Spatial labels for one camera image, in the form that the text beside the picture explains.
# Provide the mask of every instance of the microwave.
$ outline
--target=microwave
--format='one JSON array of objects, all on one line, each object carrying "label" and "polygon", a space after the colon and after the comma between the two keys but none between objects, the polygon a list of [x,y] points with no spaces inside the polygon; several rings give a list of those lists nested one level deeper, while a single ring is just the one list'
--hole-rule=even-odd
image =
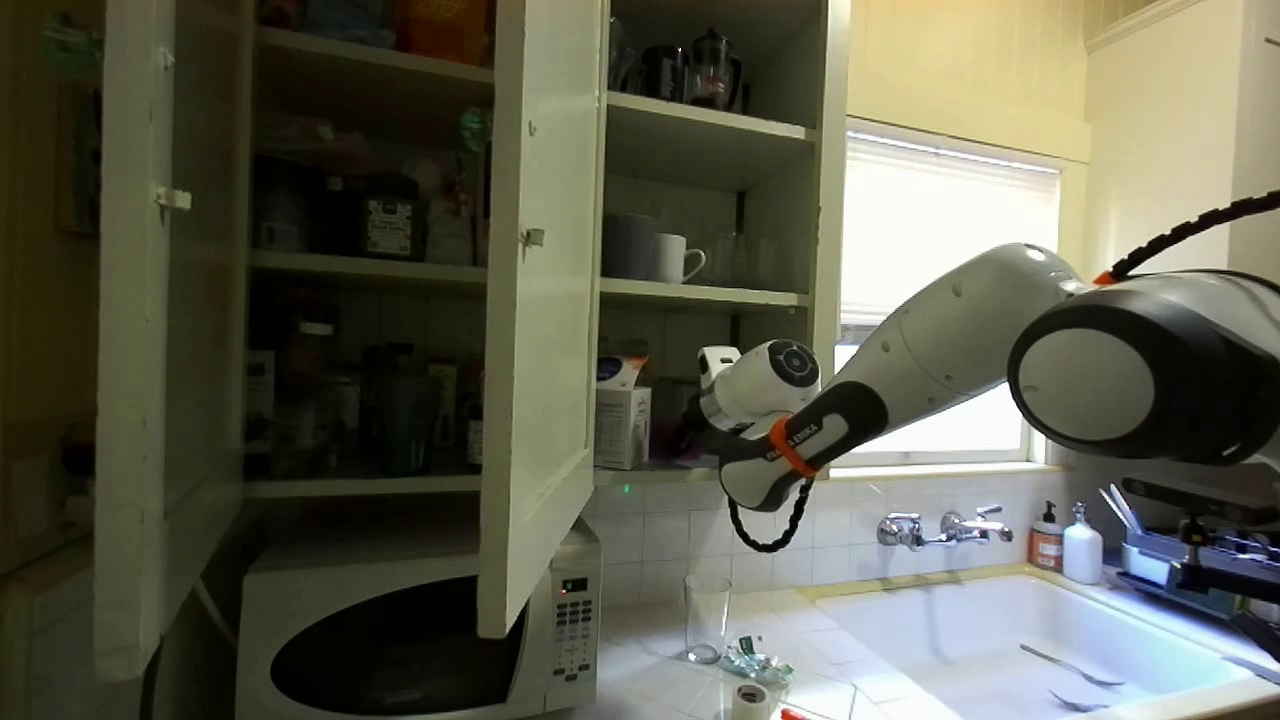
[{"label": "microwave", "polygon": [[235,720],[508,720],[597,697],[601,548],[574,523],[503,640],[474,638],[474,532],[322,532],[244,574]]}]

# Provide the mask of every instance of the black cable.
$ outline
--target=black cable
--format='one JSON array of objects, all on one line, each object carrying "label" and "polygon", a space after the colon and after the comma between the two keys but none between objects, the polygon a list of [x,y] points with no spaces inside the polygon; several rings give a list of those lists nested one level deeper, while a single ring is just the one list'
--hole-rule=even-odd
[{"label": "black cable", "polygon": [[1263,197],[1243,197],[1243,199],[1234,199],[1234,206],[1227,206],[1227,208],[1211,208],[1211,213],[1204,213],[1204,216],[1197,216],[1197,220],[1182,220],[1182,225],[1166,229],[1163,238],[1143,242],[1140,249],[1132,249],[1126,256],[1120,256],[1120,260],[1104,272],[1104,281],[1114,281],[1114,285],[1120,285],[1120,281],[1126,281],[1143,260],[1177,249],[1177,245],[1186,242],[1186,238],[1201,238],[1201,234],[1206,234],[1206,229],[1217,229],[1217,225],[1231,225],[1231,220],[1241,220],[1241,216],[1275,213],[1275,208],[1280,208],[1280,189],[1270,189],[1270,191],[1263,191]]},{"label": "black cable", "polygon": [[813,480],[800,486],[800,497],[797,497],[797,503],[790,503],[786,528],[783,528],[775,541],[755,541],[755,535],[749,535],[743,515],[740,515],[736,499],[728,497],[730,532],[736,532],[752,551],[778,551],[778,548],[786,548],[790,535],[800,532],[800,515],[804,515],[806,494],[813,494]]}]

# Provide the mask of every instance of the wall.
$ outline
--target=wall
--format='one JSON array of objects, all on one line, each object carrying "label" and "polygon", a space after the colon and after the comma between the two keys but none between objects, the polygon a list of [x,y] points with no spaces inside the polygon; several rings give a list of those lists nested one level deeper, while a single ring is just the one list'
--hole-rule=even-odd
[{"label": "wall", "polygon": [[[854,0],[849,116],[1019,149],[1062,164],[1062,245],[1089,260],[1085,197],[1091,128],[1085,120],[1089,36],[1147,0]],[[736,588],[849,584],[1023,556],[1044,499],[1077,499],[1059,474],[830,480],[813,494],[790,548],[760,556],[730,535],[715,486],[628,480],[597,494],[588,521],[602,541],[602,602],[678,602],[684,581]],[[1005,503],[1017,546],[885,551],[876,521]],[[786,514],[749,515],[775,535]]]},{"label": "wall", "polygon": [[96,242],[68,234],[68,100],[83,77],[42,23],[96,0],[0,8],[0,577],[68,541],[55,450],[93,423]]}]

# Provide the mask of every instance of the cabinet shelf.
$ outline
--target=cabinet shelf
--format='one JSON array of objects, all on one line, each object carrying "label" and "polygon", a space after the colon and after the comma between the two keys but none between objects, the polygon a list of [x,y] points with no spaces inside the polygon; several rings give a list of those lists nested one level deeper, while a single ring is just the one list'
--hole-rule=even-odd
[{"label": "cabinet shelf", "polygon": [[310,254],[252,254],[254,272],[424,285],[424,287],[484,287],[484,268],[372,260],[372,256],[310,256]]},{"label": "cabinet shelf", "polygon": [[264,100],[387,141],[454,141],[460,113],[492,104],[492,67],[474,64],[285,27],[258,27],[254,52]]},{"label": "cabinet shelf", "polygon": [[647,303],[736,303],[736,307],[806,307],[800,293],[773,287],[715,287],[715,285],[658,285],[658,281],[601,281],[601,300],[647,300]]},{"label": "cabinet shelf", "polygon": [[247,480],[247,499],[322,499],[322,497],[454,497],[478,494],[478,476],[314,476]]},{"label": "cabinet shelf", "polygon": [[740,191],[813,149],[804,124],[606,93],[606,167]]}]

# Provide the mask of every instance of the sink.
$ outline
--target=sink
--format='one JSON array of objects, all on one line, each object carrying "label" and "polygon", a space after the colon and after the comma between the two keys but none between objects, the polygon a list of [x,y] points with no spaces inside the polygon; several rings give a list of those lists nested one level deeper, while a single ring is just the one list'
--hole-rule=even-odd
[{"label": "sink", "polygon": [[[1227,666],[1222,647],[1171,632],[1171,614],[1048,574],[815,592],[813,602],[957,715],[1036,720],[1085,708],[1125,715],[1157,701],[1186,708],[1197,697],[1247,697],[1250,704],[1280,697]],[[1066,666],[1112,677],[1120,688],[1089,686]]]}]

